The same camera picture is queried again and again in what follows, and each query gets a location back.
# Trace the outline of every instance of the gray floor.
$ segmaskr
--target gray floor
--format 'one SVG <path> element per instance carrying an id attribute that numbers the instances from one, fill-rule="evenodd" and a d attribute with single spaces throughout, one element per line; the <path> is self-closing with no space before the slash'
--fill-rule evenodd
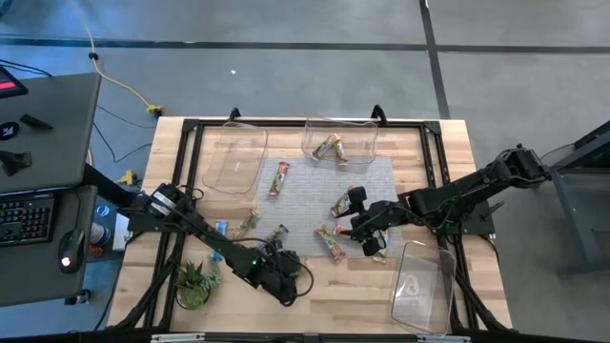
<path id="1" fill-rule="evenodd" d="M 98 38 L 425 43 L 416 0 L 77 2 Z M 439 44 L 610 44 L 610 0 L 428 4 Z M 19 0 L 0 20 L 0 37 L 15 36 L 82 38 L 85 32 L 64 0 Z M 56 74 L 92 71 L 88 51 L 0 46 L 1 58 Z M 238 106 L 252 116 L 367 116 L 379 103 L 393 117 L 439 118 L 427 52 L 100 49 L 100 55 L 108 74 L 166 106 L 168 115 L 228 114 Z M 544 153 L 610 117 L 610 55 L 442 53 L 439 60 L 451 116 L 466 119 L 480 167 L 519 142 Z M 154 125 L 135 97 L 110 83 L 103 83 L 99 105 Z M 102 111 L 95 121 L 117 156 L 153 137 L 153 130 L 128 129 Z M 96 134 L 91 147 L 98 169 L 110 178 L 127 168 L 144 171 L 148 150 L 113 164 Z M 494 220 L 515 328 L 610 340 L 610 274 L 556 277 L 577 257 L 551 185 L 509 190 L 493 200 L 500 199 L 506 205 Z M 0 337 L 91 330 L 115 273 L 115 264 L 88 266 L 87 286 L 102 292 L 102 301 L 88 306 L 55 301 L 0 309 Z"/>

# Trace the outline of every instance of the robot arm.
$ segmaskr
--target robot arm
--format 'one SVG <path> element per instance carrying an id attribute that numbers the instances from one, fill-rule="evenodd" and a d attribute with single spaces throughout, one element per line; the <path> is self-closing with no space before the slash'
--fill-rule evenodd
<path id="1" fill-rule="evenodd" d="M 442 230 L 457 223 L 476 204 L 509 187 L 529 189 L 549 178 L 548 168 L 536 153 L 521 145 L 503 151 L 485 168 L 439 188 L 426 188 L 398 195 L 398 201 L 377 201 L 364 210 L 366 191 L 356 187 L 349 191 L 350 210 L 343 215 L 358 213 L 351 219 L 351 239 L 362 244 L 367 256 L 381 249 L 374 238 L 377 231 L 390 227 L 415 224 L 432 230 Z"/>
<path id="2" fill-rule="evenodd" d="M 239 240 L 233 241 L 220 234 L 192 208 L 191 202 L 191 198 L 176 186 L 161 184 L 150 196 L 143 193 L 136 196 L 132 206 L 121 212 L 130 218 L 130 231 L 167 228 L 196 237 L 222 254 L 237 277 L 254 288 L 261 286 L 280 303 L 290 306 L 296 297 L 295 279 L 301 268 L 296 253 L 275 249 L 266 253 L 245 247 L 237 243 Z"/>

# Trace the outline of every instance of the wooden table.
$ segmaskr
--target wooden table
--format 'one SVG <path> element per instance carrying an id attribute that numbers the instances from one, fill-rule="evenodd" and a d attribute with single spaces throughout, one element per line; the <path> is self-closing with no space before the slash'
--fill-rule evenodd
<path id="1" fill-rule="evenodd" d="M 151 155 L 143 182 L 143 190 L 151 193 L 160 183 L 170 183 L 176 158 L 182 121 L 180 117 L 162 117 L 152 142 Z M 463 120 L 441 120 L 442 137 L 451 179 L 473 172 L 475 162 L 470 148 L 466 124 Z M 195 186 L 207 192 L 202 177 L 214 153 L 218 128 L 207 128 L 198 162 Z M 302 128 L 270 129 L 269 157 L 298 158 Z M 431 144 L 434 165 L 437 169 L 437 152 Z M 187 156 L 191 156 L 193 139 Z M 423 169 L 422 151 L 417 130 L 380 129 L 377 155 L 392 159 L 396 192 L 427 186 Z M 181 182 L 186 182 L 189 157 L 185 161 Z M 206 194 L 205 201 L 197 203 L 197 210 L 213 223 L 229 220 L 234 228 L 253 205 L 247 202 L 216 201 Z M 402 230 L 405 241 L 417 240 L 431 245 L 435 238 L 427 229 L 411 225 L 392 228 Z M 153 275 L 154 259 L 160 233 L 145 233 L 127 248 L 123 267 L 116 287 L 109 325 L 123 319 L 148 288 Z M 493 250 L 477 236 L 464 236 L 468 270 L 471 282 L 485 305 L 497 319 L 511 326 L 498 263 Z M 188 237 L 183 261 L 205 261 L 211 250 L 195 238 Z M 299 298 L 292 307 L 280 305 L 262 290 L 254 290 L 233 276 L 222 265 L 223 281 L 213 292 L 211 300 L 200 310 L 173 309 L 173 332 L 253 332 L 253 333 L 407 333 L 389 316 L 393 287 L 396 282 L 397 260 L 386 265 L 374 263 L 366 257 L 348 258 L 338 266 L 330 258 L 301 256 L 315 274 L 315 286 L 310 294 Z M 297 287 L 304 290 L 310 279 L 305 272 L 298 278 Z M 163 311 L 167 282 L 159 293 L 155 324 Z M 456 294 L 462 322 L 466 322 L 463 298 Z"/>

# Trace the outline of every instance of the potted plant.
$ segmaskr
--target potted plant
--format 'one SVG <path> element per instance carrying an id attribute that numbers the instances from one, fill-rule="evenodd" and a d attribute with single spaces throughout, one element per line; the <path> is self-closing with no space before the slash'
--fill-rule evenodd
<path id="1" fill-rule="evenodd" d="M 209 268 L 203 271 L 203 262 L 195 266 L 192 261 L 181 268 L 176 281 L 178 305 L 186 310 L 196 310 L 210 298 L 212 289 L 220 285 L 220 269 L 212 259 Z"/>

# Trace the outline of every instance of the gray placemat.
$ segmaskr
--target gray placemat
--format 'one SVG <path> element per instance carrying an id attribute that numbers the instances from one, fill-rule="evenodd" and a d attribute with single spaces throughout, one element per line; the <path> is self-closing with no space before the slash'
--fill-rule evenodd
<path id="1" fill-rule="evenodd" d="M 281 193 L 277 197 L 267 196 L 280 161 L 290 163 L 288 175 Z M 358 172 L 343 171 L 338 168 L 325 168 L 313 165 L 307 159 L 265 160 L 260 182 L 258 183 L 258 209 L 262 218 L 250 236 L 264 238 L 279 224 L 284 224 L 290 233 L 284 238 L 284 248 L 297 251 L 304 256 L 328 256 L 329 251 L 314 229 L 325 223 L 332 232 L 336 220 L 330 208 L 347 191 L 349 185 L 364 186 L 368 195 L 365 206 L 379 200 L 397 201 L 390 158 L 378 157 L 366 169 Z M 350 217 L 338 219 L 338 223 L 348 229 Z M 402 252 L 400 230 L 390 230 L 388 255 L 399 256 Z M 348 256 L 361 257 L 362 247 L 347 238 L 337 237 Z"/>

